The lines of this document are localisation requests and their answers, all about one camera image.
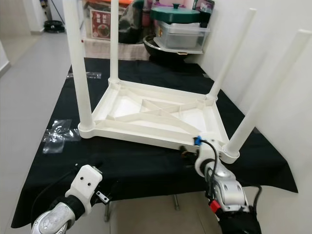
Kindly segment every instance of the blue connector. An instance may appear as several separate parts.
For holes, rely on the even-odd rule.
[[[200,136],[194,138],[194,145],[201,145],[201,137]]]

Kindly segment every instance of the black cable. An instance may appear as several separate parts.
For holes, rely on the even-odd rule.
[[[258,192],[255,195],[254,200],[253,200],[253,211],[254,211],[254,214],[257,215],[257,204],[258,204],[260,194],[262,192],[262,187],[260,185],[253,185],[253,186],[258,188]]]
[[[51,2],[52,2],[52,4],[54,5],[54,8],[56,9],[56,11],[57,11],[57,13],[58,13],[58,16],[60,17],[60,20],[63,22],[63,24],[65,24],[65,22],[64,22],[64,20],[63,20],[63,18],[62,18],[62,16],[60,16],[60,13],[59,13],[57,7],[55,6],[53,0],[51,0]]]
[[[71,173],[73,173],[74,170],[71,170],[70,172],[67,172],[66,174],[64,174],[61,178],[59,178],[57,181],[55,181],[54,183],[51,183],[50,185],[48,185],[47,187],[45,187],[45,189],[43,189],[38,196],[35,198],[33,205],[31,207],[31,212],[30,212],[30,221],[31,221],[31,227],[33,227],[34,224],[34,220],[33,220],[33,216],[34,216],[34,207],[35,204],[37,202],[37,200],[47,191],[49,190],[51,187],[53,187],[54,185],[60,183],[62,180],[64,180],[67,176],[69,176]]]
[[[257,204],[258,204],[258,200],[259,200],[259,197],[261,195],[261,192],[262,192],[262,187],[261,185],[257,185],[257,184],[251,184],[249,182],[246,182],[244,180],[241,180],[241,179],[237,179],[237,181],[239,183],[242,183],[242,184],[246,184],[247,186],[251,186],[251,187],[256,187],[258,188],[258,192],[256,193],[255,197],[254,197],[254,200],[253,200],[253,213],[255,215],[257,215]]]
[[[213,168],[213,172],[211,173],[211,176],[210,176],[210,188],[209,188],[209,196],[210,197],[213,197],[213,194],[212,194],[212,191],[213,191],[213,186],[214,186],[214,177],[215,177],[215,170],[216,170],[216,165],[218,163],[218,153],[215,149],[215,147],[208,141],[206,140],[200,140],[200,142],[203,142],[203,143],[206,143],[207,145],[209,145],[212,150],[214,151],[214,168]]]

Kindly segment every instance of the black tablecloth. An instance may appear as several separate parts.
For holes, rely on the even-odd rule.
[[[86,70],[102,72],[101,79],[88,79],[92,110],[108,87],[110,64],[106,59],[87,58]],[[203,76],[196,64],[119,61],[119,78],[138,83],[206,94],[213,81]],[[244,115],[221,91],[217,106],[229,137],[232,136]],[[71,128],[79,123],[75,86],[72,78],[65,81],[53,114],[47,126],[56,119],[71,119]],[[193,165],[182,159],[177,150],[103,137],[65,142],[62,153],[43,154],[42,142],[38,148],[27,180],[21,191],[12,228],[30,222],[33,201],[39,192],[75,163],[81,165],[102,160],[103,182],[101,190],[112,200],[136,197],[171,195],[203,191],[205,183]],[[227,165],[237,178],[249,183],[270,185],[298,192],[287,161],[260,133],[252,133],[242,149],[240,158]],[[74,175],[57,184],[37,201],[34,217],[44,212],[50,203],[69,189]]]

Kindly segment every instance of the red button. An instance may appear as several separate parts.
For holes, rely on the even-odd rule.
[[[216,211],[221,208],[216,200],[213,200],[209,206],[214,213],[216,213]]]

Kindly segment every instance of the green pot lid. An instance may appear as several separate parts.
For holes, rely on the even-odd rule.
[[[199,22],[199,11],[179,8],[179,4],[173,7],[153,7],[151,18],[166,23],[195,23]]]

